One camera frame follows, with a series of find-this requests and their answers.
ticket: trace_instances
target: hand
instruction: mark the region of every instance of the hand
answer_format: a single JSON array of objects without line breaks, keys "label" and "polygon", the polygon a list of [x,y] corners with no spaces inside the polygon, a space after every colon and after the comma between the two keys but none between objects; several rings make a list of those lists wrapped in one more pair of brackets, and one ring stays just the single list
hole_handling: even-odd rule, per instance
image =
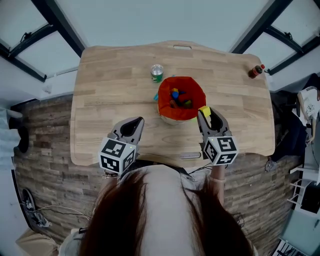
[{"label": "hand", "polygon": [[104,169],[103,171],[104,171],[104,178],[105,179],[117,178],[118,177],[118,174],[114,173],[113,171],[109,171],[109,170],[106,170],[106,169]]},{"label": "hand", "polygon": [[315,139],[314,136],[312,136],[310,139],[307,140],[307,144],[310,144]]},{"label": "hand", "polygon": [[303,112],[304,118],[308,121],[309,120],[309,116],[307,115],[306,112]]}]

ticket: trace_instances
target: brown hair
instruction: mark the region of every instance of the brown hair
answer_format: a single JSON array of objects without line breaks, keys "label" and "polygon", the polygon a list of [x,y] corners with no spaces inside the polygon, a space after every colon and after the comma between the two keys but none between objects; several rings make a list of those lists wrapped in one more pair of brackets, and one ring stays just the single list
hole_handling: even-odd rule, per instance
[{"label": "brown hair", "polygon": [[199,209],[182,189],[191,208],[194,233],[203,255],[253,255],[253,248],[240,226],[220,204],[214,182],[205,178],[201,189],[187,189],[197,196]]},{"label": "brown hair", "polygon": [[[146,226],[145,173],[135,171],[121,185],[106,190],[80,245],[80,256],[138,256]],[[220,204],[213,184],[204,181],[200,190],[189,190],[198,199],[198,209],[187,196],[197,249],[202,255],[252,256],[253,250],[241,228]]]},{"label": "brown hair", "polygon": [[79,256],[140,254],[146,226],[145,175],[131,172],[121,185],[104,192],[80,245]]}]

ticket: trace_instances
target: soda can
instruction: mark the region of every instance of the soda can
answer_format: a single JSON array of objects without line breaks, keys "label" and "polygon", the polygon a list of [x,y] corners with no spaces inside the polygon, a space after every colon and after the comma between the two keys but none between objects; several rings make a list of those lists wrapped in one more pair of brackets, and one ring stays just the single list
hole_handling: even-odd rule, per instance
[{"label": "soda can", "polygon": [[151,67],[151,79],[154,83],[160,83],[164,76],[164,67],[155,64]]}]

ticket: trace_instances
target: cable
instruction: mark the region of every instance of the cable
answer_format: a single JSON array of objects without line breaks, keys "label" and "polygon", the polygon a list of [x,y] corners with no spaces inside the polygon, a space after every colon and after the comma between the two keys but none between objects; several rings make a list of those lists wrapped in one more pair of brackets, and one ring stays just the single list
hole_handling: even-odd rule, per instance
[{"label": "cable", "polygon": [[202,166],[202,167],[200,167],[200,168],[198,168],[198,169],[196,169],[196,170],[194,170],[194,171],[192,171],[192,172],[190,172],[190,173],[188,173],[189,175],[190,174],[193,174],[193,173],[195,173],[195,172],[197,172],[197,171],[200,171],[200,170],[203,170],[203,169],[211,169],[212,168],[212,166],[208,166],[208,165],[210,165],[211,163],[207,163],[206,165],[204,165],[204,166]]},{"label": "cable", "polygon": [[236,212],[236,213],[232,214],[232,217],[234,218],[236,223],[240,226],[240,228],[243,228],[245,226],[245,220],[242,217],[241,212]]},{"label": "cable", "polygon": [[[79,213],[79,214],[77,214],[77,213],[63,213],[63,212],[56,211],[56,210],[52,210],[52,209],[45,209],[45,208],[48,208],[48,207],[61,207],[61,208],[73,210],[73,211],[75,211],[75,212],[77,212],[77,213]],[[91,216],[85,215],[85,214],[82,213],[81,211],[78,211],[78,210],[73,209],[73,208],[70,208],[70,207],[61,206],[61,205],[48,205],[48,206],[42,207],[42,208],[37,209],[37,210],[27,210],[27,212],[36,213],[36,212],[41,211],[41,210],[44,210],[44,211],[53,211],[53,212],[56,212],[56,213],[59,213],[59,214],[68,214],[68,215],[84,216],[88,221],[90,221],[89,218],[92,218]]]},{"label": "cable", "polygon": [[52,210],[52,209],[42,209],[42,210],[43,211],[52,211],[52,212],[55,212],[57,214],[79,215],[79,216],[85,216],[85,217],[88,217],[88,218],[92,218],[91,216],[85,215],[85,214],[82,214],[82,213],[64,213],[64,212],[60,212],[60,211]]},{"label": "cable", "polygon": [[315,152],[314,152],[314,142],[313,142],[313,141],[312,141],[312,143],[311,143],[311,149],[312,149],[313,158],[314,158],[316,164],[317,164],[318,167],[319,167],[319,163],[318,163],[318,161],[317,161],[317,159],[316,159]]},{"label": "cable", "polygon": [[[316,125],[315,125],[315,130],[317,130],[317,126],[318,126],[318,124],[319,124],[319,121],[320,121],[320,120],[318,120],[318,122],[317,122]],[[318,161],[317,161],[317,159],[316,159],[316,156],[315,156],[315,152],[314,152],[314,142],[313,142],[313,141],[311,142],[311,149],[312,149],[313,158],[314,158],[316,164],[318,165],[318,167],[320,167],[320,165],[319,165],[319,163],[318,163]]]}]

